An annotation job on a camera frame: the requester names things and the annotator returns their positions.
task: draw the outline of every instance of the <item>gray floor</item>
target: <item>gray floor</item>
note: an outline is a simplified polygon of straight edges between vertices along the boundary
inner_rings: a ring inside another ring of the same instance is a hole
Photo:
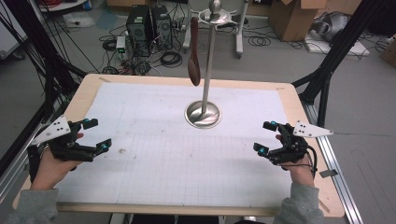
[[[105,51],[98,38],[107,35],[108,30],[123,25],[125,17],[115,18],[114,14],[124,14],[114,11],[111,13],[105,6],[96,7],[89,14],[97,22],[96,25],[72,30],[70,35],[93,64],[99,67]],[[265,18],[249,18],[247,28],[265,25]],[[207,30],[201,30],[199,38],[199,60],[204,74]],[[85,71],[93,70],[71,41],[66,38],[64,40],[72,63]],[[374,45],[370,41],[363,40],[362,43],[366,48]],[[295,49],[274,39],[269,46],[253,47],[244,38],[244,54],[238,59],[234,45],[232,34],[218,34],[213,78],[290,83],[315,71],[325,57],[323,54],[308,53],[306,48]],[[396,138],[392,128],[396,126],[396,68],[382,61],[380,53],[375,49],[369,50],[370,56],[361,60],[347,56],[335,71],[326,127],[335,131],[335,135],[329,139],[363,222],[394,223],[396,166],[393,160],[396,158]],[[180,67],[159,66],[159,72],[151,70],[149,75],[187,77],[187,59],[190,54],[182,55],[183,64]],[[28,59],[0,61],[0,71],[0,120],[3,128],[0,133],[0,155],[3,155],[42,104],[43,92],[35,69]],[[11,211],[10,203],[25,177],[26,174],[23,174],[2,202],[0,222]],[[110,214],[61,213],[56,223],[107,223],[109,216]],[[270,217],[260,217],[259,220],[272,222]],[[229,219],[228,223],[233,221],[236,221],[236,217]],[[344,217],[326,218],[325,223],[347,223],[347,220]]]

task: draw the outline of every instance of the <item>hanging spoon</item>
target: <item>hanging spoon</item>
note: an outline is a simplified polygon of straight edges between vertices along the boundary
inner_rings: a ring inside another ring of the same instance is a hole
[[[198,63],[198,19],[191,18],[191,56],[188,62],[189,76],[194,86],[201,81],[201,71]]]

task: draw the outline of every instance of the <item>human hand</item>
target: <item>human hand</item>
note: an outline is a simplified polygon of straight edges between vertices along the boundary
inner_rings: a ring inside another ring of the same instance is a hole
[[[83,135],[83,133],[78,133],[78,138]],[[55,159],[50,149],[46,148],[42,153],[37,175],[35,176],[35,181],[33,181],[30,189],[53,189],[57,183],[64,179],[70,170],[80,164],[81,161],[61,161]]]
[[[277,134],[276,139],[281,140],[282,136]],[[297,162],[288,161],[280,163],[280,166],[290,171],[290,177],[293,183],[311,187],[315,186],[314,177],[312,176],[311,171],[311,164],[307,154],[305,154],[304,157]]]

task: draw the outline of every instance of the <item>grid paper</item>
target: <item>grid paper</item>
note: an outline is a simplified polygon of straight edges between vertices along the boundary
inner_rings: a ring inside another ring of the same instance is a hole
[[[59,202],[279,207],[289,172],[253,150],[280,147],[265,121],[286,123],[277,91],[210,88],[221,112],[212,129],[185,120],[203,88],[104,83],[86,116],[83,146],[112,138],[110,150],[84,162],[57,188]]]

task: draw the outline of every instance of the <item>gray sleeve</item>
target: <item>gray sleeve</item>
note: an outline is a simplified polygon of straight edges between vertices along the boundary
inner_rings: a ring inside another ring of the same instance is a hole
[[[56,210],[57,196],[57,189],[21,191],[18,208],[9,215],[6,223],[53,223],[58,215]]]
[[[323,212],[318,208],[318,194],[317,188],[292,183],[290,198],[282,201],[274,224],[323,223]]]

